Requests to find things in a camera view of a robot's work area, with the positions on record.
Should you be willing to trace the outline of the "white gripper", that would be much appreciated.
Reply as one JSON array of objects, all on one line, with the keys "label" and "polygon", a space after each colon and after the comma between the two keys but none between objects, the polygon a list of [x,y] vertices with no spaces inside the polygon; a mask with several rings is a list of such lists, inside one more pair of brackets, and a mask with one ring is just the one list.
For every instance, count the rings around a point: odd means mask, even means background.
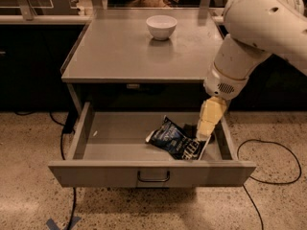
[{"label": "white gripper", "polygon": [[215,68],[211,68],[204,79],[203,86],[211,98],[201,105],[200,117],[197,125],[196,137],[198,140],[206,141],[216,124],[222,119],[227,109],[225,100],[236,98],[248,80],[234,80],[224,76]]}]

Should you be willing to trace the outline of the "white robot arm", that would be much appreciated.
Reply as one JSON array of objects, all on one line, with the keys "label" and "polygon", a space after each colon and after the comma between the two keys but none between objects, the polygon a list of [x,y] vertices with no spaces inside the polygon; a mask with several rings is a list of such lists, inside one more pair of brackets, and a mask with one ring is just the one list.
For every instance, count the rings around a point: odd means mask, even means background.
[{"label": "white robot arm", "polygon": [[223,11],[227,35],[203,86],[196,137],[205,141],[224,116],[226,103],[246,86],[253,70],[272,55],[307,75],[307,18],[302,0],[228,0]]}]

